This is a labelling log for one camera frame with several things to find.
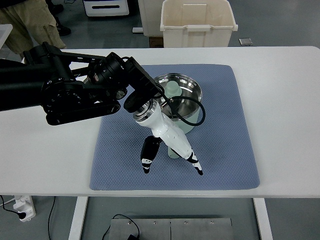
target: person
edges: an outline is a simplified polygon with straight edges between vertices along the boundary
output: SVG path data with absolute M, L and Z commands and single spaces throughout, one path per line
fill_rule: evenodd
M 45 0 L 46 4 L 48 5 L 48 9 L 50 13 L 53 15 L 55 21 L 56 21 L 56 28 L 58 30 L 58 33 L 60 36 L 66 36 L 71 33 L 71 29 L 63 26 L 59 20 L 59 18 L 56 16 L 57 14 L 61 13 L 64 10 L 64 6 L 62 4 L 53 4 L 52 0 Z
M 34 47 L 30 34 L 38 44 L 48 42 L 59 49 L 66 48 L 46 0 L 0 0 L 0 24 L 12 24 L 5 44 L 21 58 L 24 51 Z

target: black shoe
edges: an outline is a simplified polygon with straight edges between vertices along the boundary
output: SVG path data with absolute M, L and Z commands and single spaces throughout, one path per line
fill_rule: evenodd
M 64 6 L 62 4 L 53 5 L 50 9 L 50 12 L 55 15 L 59 14 L 64 10 Z
M 59 21 L 59 18 L 55 17 L 55 21 L 56 21 L 56 29 L 58 30 L 59 36 L 66 36 L 71 33 L 70 28 L 66 26 L 62 26 L 61 22 Z

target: power cord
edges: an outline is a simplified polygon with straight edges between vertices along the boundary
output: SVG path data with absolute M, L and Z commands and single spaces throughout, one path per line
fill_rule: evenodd
M 54 209 L 55 202 L 56 202 L 56 196 L 54 196 L 53 204 L 52 204 L 51 211 L 50 211 L 49 218 L 48 218 L 48 236 L 49 236 L 49 240 L 51 240 L 51 237 L 50 237 L 50 227 L 49 227 L 49 226 L 50 226 L 50 217 L 51 217 L 52 210 Z
M 192 97 L 189 97 L 189 96 L 173 96 L 171 97 L 170 99 L 167 98 L 167 96 L 165 95 L 165 91 L 163 90 L 163 88 L 159 89 L 158 88 L 158 91 L 159 91 L 159 94 L 161 94 L 161 97 L 164 98 L 164 100 L 166 101 L 166 103 L 168 104 L 168 106 L 171 108 L 171 111 L 173 112 L 173 114 L 175 114 L 182 122 L 184 122 L 185 124 L 188 124 L 190 126 L 200 126 L 201 124 L 204 123 L 205 119 L 206 119 L 206 110 L 205 110 L 205 107 L 201 104 L 201 102 L 199 102 L 198 100 L 192 98 Z M 177 99 L 186 99 L 186 100 L 189 100 L 189 101 L 192 101 L 192 102 L 195 102 L 196 104 L 199 105 L 199 107 L 201 108 L 202 110 L 202 118 L 199 122 L 197 123 L 193 123 L 193 122 L 190 122 L 190 121 L 187 121 L 184 119 L 183 116 L 181 116 L 177 111 L 176 109 L 174 108 L 174 106 L 172 105 L 172 102 L 174 100 L 177 100 Z
M 8 212 L 11 212 L 11 213 L 14 213 L 14 214 L 17 214 L 19 216 L 19 219 L 24 219 L 27 216 L 27 214 L 25 212 L 16 212 L 16 211 L 12 211 L 12 210 L 6 209 L 5 208 L 5 200 L 4 200 L 4 198 L 2 197 L 2 195 L 0 195 L 0 197 L 2 199 L 2 207 L 3 207 L 4 210 L 6 210 Z
M 134 239 L 139 240 L 139 238 L 140 238 L 140 230 L 139 230 L 138 225 L 137 225 L 130 217 L 125 216 L 125 215 L 123 215 L 123 214 L 116 214 L 116 215 L 113 216 L 112 219 L 115 219 L 115 217 L 117 217 L 117 216 L 122 216 L 122 217 L 124 217 L 124 218 L 129 219 L 131 222 L 134 223 L 134 225 L 135 225 L 136 228 L 138 229 L 138 236 L 135 237 L 135 236 L 133 236 L 133 235 L 130 235 L 129 238 L 128 238 L 128 240 L 134 240 Z M 105 233 L 103 234 L 102 240 L 105 239 L 105 236 L 106 236 L 107 232 L 109 231 L 110 227 L 111 227 L 111 224 L 109 225 L 108 229 L 107 229 L 107 230 L 105 231 Z

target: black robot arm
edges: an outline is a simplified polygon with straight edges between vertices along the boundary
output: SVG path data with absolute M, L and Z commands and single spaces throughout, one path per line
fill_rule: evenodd
M 66 53 L 46 42 L 23 54 L 26 64 L 0 61 L 0 111 L 41 105 L 47 122 L 59 125 L 116 113 L 129 85 L 134 91 L 123 105 L 129 113 L 159 92 L 133 57 Z M 88 66 L 71 70 L 72 62 Z

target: khaki pants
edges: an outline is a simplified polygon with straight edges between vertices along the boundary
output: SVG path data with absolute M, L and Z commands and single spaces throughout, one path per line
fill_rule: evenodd
M 15 54 L 22 55 L 34 47 L 32 37 L 42 44 L 63 49 L 66 45 L 60 39 L 56 20 L 49 12 L 45 0 L 26 0 L 13 6 L 0 8 L 0 24 L 12 24 L 13 29 L 5 41 Z

